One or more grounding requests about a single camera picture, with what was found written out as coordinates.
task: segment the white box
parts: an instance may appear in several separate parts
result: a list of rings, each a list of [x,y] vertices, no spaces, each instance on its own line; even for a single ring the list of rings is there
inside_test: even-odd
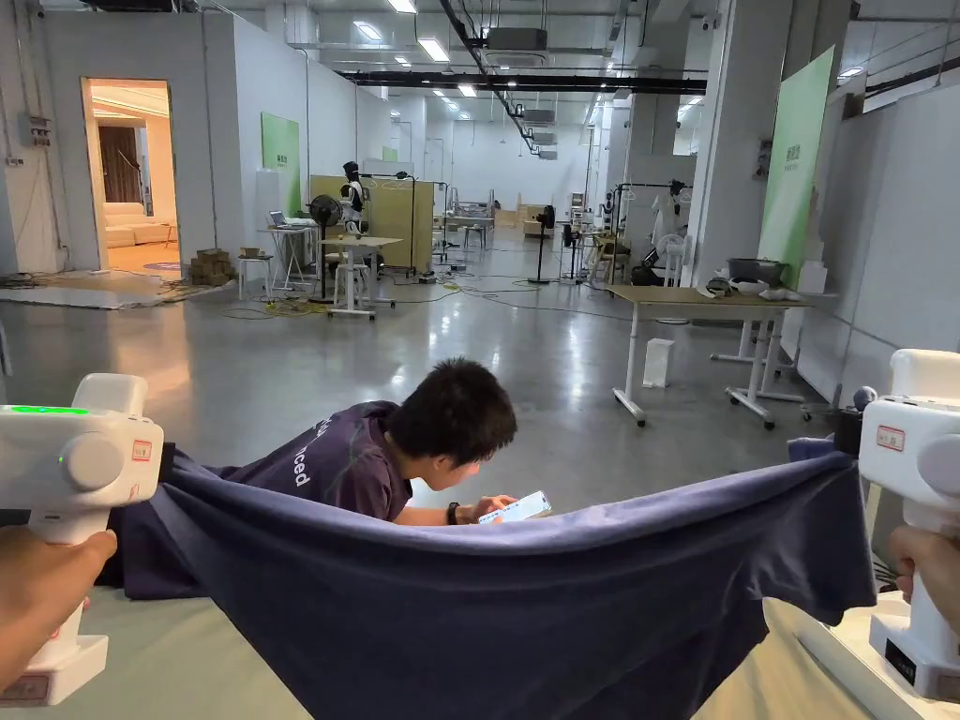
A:
[[[654,338],[647,343],[647,359],[643,363],[643,387],[665,388],[670,384],[670,357],[673,341]]]

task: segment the fabric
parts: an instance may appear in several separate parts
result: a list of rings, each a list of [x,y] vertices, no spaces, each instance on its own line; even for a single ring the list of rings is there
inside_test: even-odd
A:
[[[827,448],[497,526],[402,527],[196,467],[151,504],[315,717],[671,720],[764,638],[763,596],[829,624],[874,604],[858,475]]]
[[[395,409],[387,401],[354,405],[240,468],[201,466],[165,444],[160,483],[176,486],[180,477],[212,473],[230,483],[393,520],[413,495],[383,438],[382,422]],[[101,585],[124,588],[135,600],[206,595],[174,551],[152,502],[114,509],[108,526],[117,534],[118,549],[100,577]]]

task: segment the wooden tabletop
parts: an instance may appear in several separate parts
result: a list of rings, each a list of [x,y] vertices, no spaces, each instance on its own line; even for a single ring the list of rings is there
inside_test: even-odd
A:
[[[763,307],[807,307],[803,300],[764,300],[758,295],[729,298],[705,298],[692,287],[658,287],[656,285],[608,285],[614,295],[643,305],[758,305]]]
[[[332,245],[350,245],[354,248],[382,248],[384,245],[390,245],[391,243],[402,243],[403,238],[375,237],[374,235],[361,235],[360,237],[356,235],[340,235],[333,243],[330,243],[329,240],[326,242]]]

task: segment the doorway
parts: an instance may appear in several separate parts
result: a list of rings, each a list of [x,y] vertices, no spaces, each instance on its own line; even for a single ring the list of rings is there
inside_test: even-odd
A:
[[[100,267],[179,279],[167,83],[90,79],[84,88]]]

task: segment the concrete floor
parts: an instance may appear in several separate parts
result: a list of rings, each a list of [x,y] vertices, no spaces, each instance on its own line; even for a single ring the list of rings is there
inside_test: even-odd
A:
[[[147,414],[168,440],[204,463],[243,464],[350,404],[400,401],[434,363],[465,355],[492,368],[509,391],[516,441],[465,485],[444,493],[420,487],[414,502],[440,507],[543,490],[559,512],[777,464],[788,439],[826,434],[818,421],[804,423],[797,405],[772,403],[773,432],[730,405],[724,387],[744,384],[749,369],[711,363],[708,354],[736,352],[738,328],[656,323],[642,324],[640,342],[677,341],[676,380],[644,390],[637,374],[635,392],[649,411],[637,428],[611,393],[626,369],[629,305],[587,286],[531,292],[519,278],[536,265],[536,242],[502,229],[482,256],[471,250],[475,276],[457,278],[495,297],[388,280],[384,292],[399,304],[375,323],[234,320],[224,311],[258,306],[238,302],[235,289],[121,312],[0,303],[15,371],[8,402],[67,404],[88,372],[143,375]],[[548,253],[544,275],[557,273]],[[396,283],[404,282],[401,273]],[[788,374],[782,387],[813,396]]]

